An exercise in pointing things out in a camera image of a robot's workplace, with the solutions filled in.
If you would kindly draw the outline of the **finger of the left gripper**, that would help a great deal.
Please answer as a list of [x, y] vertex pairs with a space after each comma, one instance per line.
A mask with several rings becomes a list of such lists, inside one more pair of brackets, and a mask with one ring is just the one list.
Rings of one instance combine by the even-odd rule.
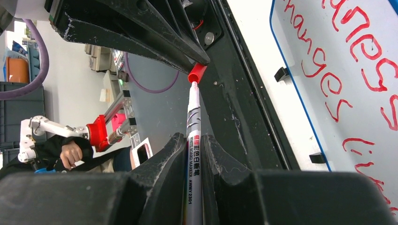
[[207, 65], [180, 0], [101, 0], [117, 14], [115, 22], [127, 36], [170, 66]]
[[176, 52], [176, 48], [167, 47], [159, 41], [148, 45], [143, 39], [136, 40], [132, 34], [139, 32], [127, 29], [127, 23], [123, 20], [104, 19], [99, 22], [100, 25], [92, 24], [73, 18], [71, 13], [63, 12], [58, 16], [56, 29], [59, 35], [68, 42], [132, 53], [164, 63], [184, 73], [190, 72], [194, 67], [185, 55]]

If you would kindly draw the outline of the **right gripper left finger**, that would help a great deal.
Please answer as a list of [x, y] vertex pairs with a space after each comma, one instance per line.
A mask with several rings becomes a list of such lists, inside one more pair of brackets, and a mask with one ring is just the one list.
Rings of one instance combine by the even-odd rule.
[[131, 172], [20, 173], [0, 183], [3, 225], [180, 225], [186, 139]]

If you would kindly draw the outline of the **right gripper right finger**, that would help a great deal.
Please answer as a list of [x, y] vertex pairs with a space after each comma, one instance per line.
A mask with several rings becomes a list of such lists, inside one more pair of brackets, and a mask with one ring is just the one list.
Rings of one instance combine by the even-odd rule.
[[373, 183], [351, 172], [252, 170], [201, 140], [206, 225], [394, 225]]

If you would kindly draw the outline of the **red whiteboard marker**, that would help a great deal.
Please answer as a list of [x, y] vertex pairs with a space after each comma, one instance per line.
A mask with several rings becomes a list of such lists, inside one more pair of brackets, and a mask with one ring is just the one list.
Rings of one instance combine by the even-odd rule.
[[201, 172], [201, 108], [197, 82], [191, 83], [187, 109], [187, 172], [183, 224], [203, 224]]

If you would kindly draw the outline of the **red marker cap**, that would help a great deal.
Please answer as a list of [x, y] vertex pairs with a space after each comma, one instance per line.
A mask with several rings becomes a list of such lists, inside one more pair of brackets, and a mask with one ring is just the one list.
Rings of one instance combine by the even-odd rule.
[[190, 83], [193, 82], [200, 83], [206, 69], [207, 69], [206, 65], [196, 63], [191, 72], [188, 74], [188, 81]]

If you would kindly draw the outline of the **blue framed whiteboard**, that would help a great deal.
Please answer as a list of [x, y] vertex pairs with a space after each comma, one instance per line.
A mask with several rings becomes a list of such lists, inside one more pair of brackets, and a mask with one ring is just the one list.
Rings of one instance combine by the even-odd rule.
[[275, 0], [270, 27], [326, 165], [398, 214], [398, 3]]

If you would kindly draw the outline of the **operator black sleeve forearm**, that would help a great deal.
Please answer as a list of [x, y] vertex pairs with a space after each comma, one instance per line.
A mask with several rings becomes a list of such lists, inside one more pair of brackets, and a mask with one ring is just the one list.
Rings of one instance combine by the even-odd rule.
[[89, 173], [129, 172], [130, 147], [124, 147], [93, 158], [92, 154], [84, 155], [83, 151], [91, 150], [90, 142], [81, 137], [63, 137], [54, 135], [43, 144], [35, 146], [35, 151], [44, 167], [50, 171], [60, 162], [67, 171]]

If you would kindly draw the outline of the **operator bare hand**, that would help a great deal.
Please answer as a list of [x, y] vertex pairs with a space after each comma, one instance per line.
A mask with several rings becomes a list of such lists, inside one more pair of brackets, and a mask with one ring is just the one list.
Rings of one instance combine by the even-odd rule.
[[61, 147], [60, 159], [67, 170], [75, 168], [76, 162], [82, 160], [82, 158], [82, 150], [74, 141]]

